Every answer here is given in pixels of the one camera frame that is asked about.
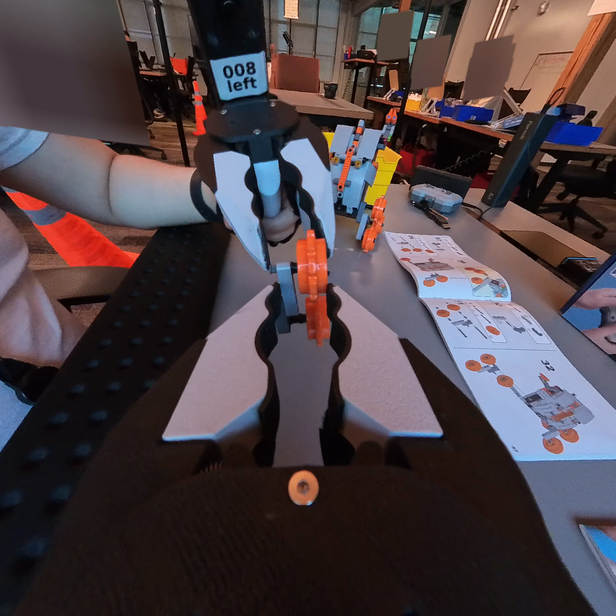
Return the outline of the slim orange traffic cone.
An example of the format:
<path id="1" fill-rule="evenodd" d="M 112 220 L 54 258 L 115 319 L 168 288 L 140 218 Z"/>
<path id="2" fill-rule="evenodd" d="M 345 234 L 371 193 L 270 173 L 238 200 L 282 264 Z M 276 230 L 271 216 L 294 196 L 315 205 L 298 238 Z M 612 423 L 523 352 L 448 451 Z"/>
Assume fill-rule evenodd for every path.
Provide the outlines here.
<path id="1" fill-rule="evenodd" d="M 195 130 L 193 135 L 201 136 L 206 134 L 205 130 L 205 120 L 207 119 L 206 111 L 203 104 L 203 97 L 201 96 L 200 89 L 198 86 L 198 81 L 194 80 L 192 82 L 193 85 L 193 103 L 195 109 Z"/>

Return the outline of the blue robot kit box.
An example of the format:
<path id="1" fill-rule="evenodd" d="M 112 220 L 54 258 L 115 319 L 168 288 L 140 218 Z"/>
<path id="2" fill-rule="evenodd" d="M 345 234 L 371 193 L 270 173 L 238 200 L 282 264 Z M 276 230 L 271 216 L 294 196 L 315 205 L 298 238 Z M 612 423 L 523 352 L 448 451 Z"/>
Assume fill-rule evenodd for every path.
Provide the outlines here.
<path id="1" fill-rule="evenodd" d="M 581 285 L 560 314 L 615 359 L 615 254 Z"/>

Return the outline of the red bag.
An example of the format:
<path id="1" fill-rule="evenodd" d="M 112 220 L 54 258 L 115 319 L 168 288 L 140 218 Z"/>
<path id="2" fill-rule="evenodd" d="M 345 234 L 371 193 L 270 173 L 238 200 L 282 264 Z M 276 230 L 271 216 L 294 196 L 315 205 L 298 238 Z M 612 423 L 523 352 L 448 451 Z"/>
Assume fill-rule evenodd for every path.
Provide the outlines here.
<path id="1" fill-rule="evenodd" d="M 410 182 L 418 167 L 434 167 L 434 149 L 427 149 L 423 145 L 406 143 L 400 150 L 400 159 L 397 163 L 395 176 L 401 181 Z"/>

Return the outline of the large orange reflective cone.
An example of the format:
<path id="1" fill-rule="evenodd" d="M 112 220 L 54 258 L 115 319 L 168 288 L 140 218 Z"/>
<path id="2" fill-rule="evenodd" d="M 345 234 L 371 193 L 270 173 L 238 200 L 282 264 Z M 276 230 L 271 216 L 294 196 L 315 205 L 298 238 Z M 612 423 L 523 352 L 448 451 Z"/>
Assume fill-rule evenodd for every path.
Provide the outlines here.
<path id="1" fill-rule="evenodd" d="M 32 196 L 8 196 L 33 222 L 41 235 L 71 267 L 131 267 L 138 254 L 120 249 L 84 219 Z"/>

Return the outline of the grey orange toy robot model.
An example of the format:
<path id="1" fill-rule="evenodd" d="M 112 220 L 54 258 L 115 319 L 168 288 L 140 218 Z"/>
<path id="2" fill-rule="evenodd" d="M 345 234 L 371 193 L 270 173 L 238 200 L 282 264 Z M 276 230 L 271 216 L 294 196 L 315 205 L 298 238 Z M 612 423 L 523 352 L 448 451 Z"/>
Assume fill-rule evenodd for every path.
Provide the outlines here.
<path id="1" fill-rule="evenodd" d="M 391 108 L 381 130 L 339 125 L 329 141 L 329 162 L 333 199 L 337 214 L 358 222 L 357 240 L 369 252 L 382 232 L 386 192 L 400 155 L 388 147 L 396 125 L 397 112 Z"/>

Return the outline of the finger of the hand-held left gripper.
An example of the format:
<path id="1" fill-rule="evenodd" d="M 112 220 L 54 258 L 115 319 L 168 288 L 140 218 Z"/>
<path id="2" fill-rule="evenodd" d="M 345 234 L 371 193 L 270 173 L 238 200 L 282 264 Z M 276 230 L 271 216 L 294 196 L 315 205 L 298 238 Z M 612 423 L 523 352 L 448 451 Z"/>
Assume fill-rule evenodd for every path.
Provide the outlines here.
<path id="1" fill-rule="evenodd" d="M 336 234 L 330 171 L 324 165 L 309 139 L 288 142 L 281 150 L 281 156 L 294 166 L 301 175 L 299 186 L 310 196 L 312 204 L 301 206 L 300 209 L 307 216 L 312 216 L 311 228 L 315 232 L 319 232 L 318 238 L 325 239 L 327 257 L 330 258 L 335 249 Z"/>
<path id="2" fill-rule="evenodd" d="M 253 193 L 245 184 L 250 158 L 235 151 L 213 155 L 220 209 L 244 248 L 264 270 L 270 270 L 269 252 L 258 216 L 252 210 Z"/>

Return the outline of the wooden background table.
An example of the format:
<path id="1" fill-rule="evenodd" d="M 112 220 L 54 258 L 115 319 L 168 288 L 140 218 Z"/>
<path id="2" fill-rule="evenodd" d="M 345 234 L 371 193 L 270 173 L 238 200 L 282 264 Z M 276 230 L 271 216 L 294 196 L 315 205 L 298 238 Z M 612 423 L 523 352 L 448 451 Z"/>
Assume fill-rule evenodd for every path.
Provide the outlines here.
<path id="1" fill-rule="evenodd" d="M 439 129 L 448 129 L 452 136 L 477 147 L 500 141 L 509 143 L 514 137 L 511 133 L 494 129 L 489 125 L 469 124 L 450 118 L 439 118 L 429 113 L 404 112 L 404 119 L 398 120 L 398 126 L 401 127 L 406 127 L 407 125 L 419 127 L 423 124 L 434 125 Z M 604 157 L 615 158 L 615 147 L 602 143 L 579 146 L 544 142 L 540 147 L 540 151 L 555 155 L 556 158 L 567 158 L 568 160 L 588 161 Z"/>

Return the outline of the grey remote controller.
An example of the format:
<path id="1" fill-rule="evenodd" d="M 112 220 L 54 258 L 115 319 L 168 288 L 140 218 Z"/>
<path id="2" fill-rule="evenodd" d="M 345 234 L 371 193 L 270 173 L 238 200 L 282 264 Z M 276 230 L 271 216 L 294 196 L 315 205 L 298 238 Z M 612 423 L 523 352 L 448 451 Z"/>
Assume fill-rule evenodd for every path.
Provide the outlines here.
<path id="1" fill-rule="evenodd" d="M 458 210 L 463 203 L 463 197 L 431 184 L 416 184 L 410 187 L 410 201 L 427 201 L 435 211 L 449 214 Z"/>

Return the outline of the person's left hand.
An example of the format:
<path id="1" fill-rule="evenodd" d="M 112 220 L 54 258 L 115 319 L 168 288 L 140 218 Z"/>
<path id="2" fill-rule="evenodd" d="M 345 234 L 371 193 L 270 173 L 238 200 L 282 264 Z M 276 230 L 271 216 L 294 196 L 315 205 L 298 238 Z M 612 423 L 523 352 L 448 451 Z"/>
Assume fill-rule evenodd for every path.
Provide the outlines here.
<path id="1" fill-rule="evenodd" d="M 263 238 L 270 242 L 282 242 L 293 235 L 299 216 L 288 201 L 283 201 L 280 212 L 273 218 L 259 219 L 248 206 L 234 206 L 224 222 L 232 229 L 244 248 L 259 252 Z"/>

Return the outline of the grey desk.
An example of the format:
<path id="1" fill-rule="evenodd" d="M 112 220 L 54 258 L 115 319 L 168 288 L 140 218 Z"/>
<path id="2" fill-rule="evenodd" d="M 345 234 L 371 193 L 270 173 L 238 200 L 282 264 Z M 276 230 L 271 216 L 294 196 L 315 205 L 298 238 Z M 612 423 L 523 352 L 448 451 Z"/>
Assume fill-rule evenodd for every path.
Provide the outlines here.
<path id="1" fill-rule="evenodd" d="M 460 247 L 509 281 L 516 302 L 555 336 L 579 372 L 615 405 L 615 362 L 568 325 L 558 308 L 573 288 L 500 236 L 477 212 L 451 215 L 449 233 Z M 463 381 L 433 320 L 416 295 L 410 274 L 379 244 L 371 254 L 352 248 L 355 225 L 336 218 L 336 252 L 330 267 L 335 283 L 377 318 L 413 343 L 466 396 Z M 232 235 L 216 299 L 212 327 L 241 307 L 269 277 Z M 582 537 L 577 521 L 615 519 L 615 461 L 529 461 L 519 463 L 542 512 L 551 539 L 574 581 L 597 614 L 615 615 L 615 591 Z"/>

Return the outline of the blue storage bin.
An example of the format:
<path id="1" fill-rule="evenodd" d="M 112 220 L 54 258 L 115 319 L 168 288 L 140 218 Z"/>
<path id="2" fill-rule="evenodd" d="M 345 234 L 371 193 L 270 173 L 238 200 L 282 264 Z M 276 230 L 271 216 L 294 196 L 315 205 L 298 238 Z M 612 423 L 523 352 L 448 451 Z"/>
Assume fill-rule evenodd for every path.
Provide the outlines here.
<path id="1" fill-rule="evenodd" d="M 603 128 L 593 126 L 596 110 L 586 113 L 586 108 L 578 104 L 561 104 L 551 107 L 548 115 L 557 118 L 544 141 L 566 145 L 588 146 L 597 141 Z"/>
<path id="2" fill-rule="evenodd" d="M 494 110 L 472 105 L 442 105 L 440 118 L 450 118 L 460 122 L 475 121 L 489 123 L 494 115 Z"/>

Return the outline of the blue instruction booklet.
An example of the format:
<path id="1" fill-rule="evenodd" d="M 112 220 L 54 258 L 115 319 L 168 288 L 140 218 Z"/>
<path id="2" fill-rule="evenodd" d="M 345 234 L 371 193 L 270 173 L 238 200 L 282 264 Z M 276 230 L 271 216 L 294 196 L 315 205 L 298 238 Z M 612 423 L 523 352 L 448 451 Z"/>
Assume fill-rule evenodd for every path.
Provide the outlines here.
<path id="1" fill-rule="evenodd" d="M 612 587 L 615 588 L 615 524 L 580 524 L 579 528 Z"/>

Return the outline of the black perforated panel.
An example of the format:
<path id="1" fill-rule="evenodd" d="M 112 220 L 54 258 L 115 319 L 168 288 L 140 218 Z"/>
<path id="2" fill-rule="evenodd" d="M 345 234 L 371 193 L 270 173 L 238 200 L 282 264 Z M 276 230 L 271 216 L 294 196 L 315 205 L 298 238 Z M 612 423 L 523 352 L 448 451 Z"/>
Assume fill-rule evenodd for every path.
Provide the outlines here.
<path id="1" fill-rule="evenodd" d="M 107 433 L 207 334 L 229 233 L 158 230 L 1 452 L 1 615 L 44 557 Z"/>

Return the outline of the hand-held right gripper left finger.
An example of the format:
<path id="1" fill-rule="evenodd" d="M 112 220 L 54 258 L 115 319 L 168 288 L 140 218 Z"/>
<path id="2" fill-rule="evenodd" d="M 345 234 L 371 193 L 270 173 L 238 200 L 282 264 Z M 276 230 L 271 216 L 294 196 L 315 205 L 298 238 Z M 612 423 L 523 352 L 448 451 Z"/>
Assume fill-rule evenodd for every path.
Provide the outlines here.
<path id="1" fill-rule="evenodd" d="M 239 443 L 274 455 L 280 404 L 269 355 L 280 309 L 280 286 L 269 285 L 208 335 L 164 441 Z"/>

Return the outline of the black upright device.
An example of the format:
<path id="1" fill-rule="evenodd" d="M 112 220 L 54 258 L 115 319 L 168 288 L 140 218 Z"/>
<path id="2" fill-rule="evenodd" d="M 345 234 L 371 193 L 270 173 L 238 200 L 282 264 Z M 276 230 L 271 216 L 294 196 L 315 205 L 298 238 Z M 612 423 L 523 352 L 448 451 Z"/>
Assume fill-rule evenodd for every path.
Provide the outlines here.
<path id="1" fill-rule="evenodd" d="M 558 116 L 547 113 L 524 115 L 503 160 L 481 198 L 483 204 L 496 208 L 507 204 L 558 119 Z"/>

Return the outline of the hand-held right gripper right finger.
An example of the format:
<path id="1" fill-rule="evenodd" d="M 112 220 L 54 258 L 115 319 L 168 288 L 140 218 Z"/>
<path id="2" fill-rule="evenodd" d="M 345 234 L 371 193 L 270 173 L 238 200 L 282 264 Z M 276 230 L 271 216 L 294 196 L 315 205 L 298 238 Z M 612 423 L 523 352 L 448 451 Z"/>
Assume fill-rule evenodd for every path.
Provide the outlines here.
<path id="1" fill-rule="evenodd" d="M 442 437 L 402 341 L 341 287 L 329 285 L 334 364 L 321 428 L 322 455 L 353 455 L 368 441 Z"/>

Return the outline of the open white instruction manual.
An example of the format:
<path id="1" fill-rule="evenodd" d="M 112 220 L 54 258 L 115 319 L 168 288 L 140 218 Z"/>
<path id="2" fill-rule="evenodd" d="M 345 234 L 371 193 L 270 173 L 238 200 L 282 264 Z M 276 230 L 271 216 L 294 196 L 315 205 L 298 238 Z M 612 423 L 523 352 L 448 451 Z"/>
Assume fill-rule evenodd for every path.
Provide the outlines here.
<path id="1" fill-rule="evenodd" d="M 615 459 L 615 410 L 511 301 L 501 274 L 449 235 L 384 237 L 516 461 Z"/>

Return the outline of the black box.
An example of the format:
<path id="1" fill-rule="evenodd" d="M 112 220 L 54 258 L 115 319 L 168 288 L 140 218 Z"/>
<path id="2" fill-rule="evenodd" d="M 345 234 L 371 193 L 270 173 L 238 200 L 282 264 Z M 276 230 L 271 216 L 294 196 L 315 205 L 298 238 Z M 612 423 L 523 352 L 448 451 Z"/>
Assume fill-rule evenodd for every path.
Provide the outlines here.
<path id="1" fill-rule="evenodd" d="M 433 167 L 417 166 L 410 180 L 410 186 L 429 184 L 454 193 L 464 200 L 472 179 L 459 174 L 438 170 Z"/>

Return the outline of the grey beam with orange gears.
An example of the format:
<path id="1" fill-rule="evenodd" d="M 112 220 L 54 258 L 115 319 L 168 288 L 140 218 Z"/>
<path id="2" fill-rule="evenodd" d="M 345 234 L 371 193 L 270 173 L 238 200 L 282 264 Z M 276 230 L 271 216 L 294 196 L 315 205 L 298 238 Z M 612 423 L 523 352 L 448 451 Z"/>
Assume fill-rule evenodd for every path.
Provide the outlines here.
<path id="1" fill-rule="evenodd" d="M 307 337 L 322 346 L 330 335 L 326 241 L 316 238 L 314 230 L 308 230 L 306 238 L 297 241 L 296 262 L 278 263 L 275 272 L 282 301 L 279 332 L 288 333 L 290 320 L 301 316 L 297 294 L 304 295 Z"/>

